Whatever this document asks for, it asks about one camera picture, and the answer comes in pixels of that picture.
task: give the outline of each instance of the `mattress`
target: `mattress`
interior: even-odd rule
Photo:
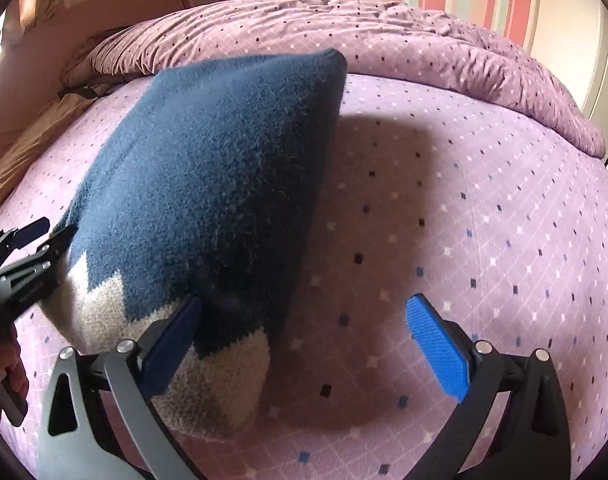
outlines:
[[[99,99],[53,143],[0,208],[0,228],[55,223],[150,81]],[[473,339],[549,349],[575,478],[608,438],[603,164],[516,111],[408,81],[350,74],[340,114],[257,418],[222,441],[178,441],[210,480],[403,478],[455,406],[405,327],[405,300],[422,292]],[[1,432],[36,472],[40,400],[66,342],[37,308],[17,328],[30,410]]]

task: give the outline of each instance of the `bed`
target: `bed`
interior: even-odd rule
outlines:
[[[135,79],[30,167],[0,207],[0,228],[60,219],[161,70],[328,47],[350,73],[257,418],[223,439],[178,441],[211,480],[403,478],[455,406],[404,324],[405,300],[423,292],[473,339],[517,354],[549,349],[577,477],[608,438],[603,142],[554,76],[490,31],[373,0],[235,0],[134,25],[90,50],[65,82]],[[23,427],[1,432],[34,472],[40,397],[66,341],[39,308],[17,328],[31,409]]]

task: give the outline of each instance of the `blue rubber pad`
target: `blue rubber pad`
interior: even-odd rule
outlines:
[[[423,296],[415,295],[407,301],[408,329],[426,356],[442,390],[461,402],[470,387],[468,361],[441,323],[443,320]]]

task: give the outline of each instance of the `screw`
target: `screw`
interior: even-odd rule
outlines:
[[[135,341],[133,339],[124,339],[117,343],[117,352],[120,354],[126,354],[135,348]]]
[[[66,346],[62,350],[60,350],[60,359],[66,360],[71,359],[75,354],[75,349],[72,346]]]
[[[480,354],[486,355],[492,352],[492,345],[483,339],[474,344],[474,349]]]
[[[550,354],[543,348],[535,350],[535,357],[540,361],[546,362],[550,359]]]

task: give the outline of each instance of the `hand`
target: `hand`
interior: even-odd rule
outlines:
[[[12,325],[9,339],[0,341],[0,372],[6,370],[11,388],[25,399],[28,394],[28,378],[20,353],[17,330],[15,325]],[[1,419],[2,409],[0,408],[0,421]]]

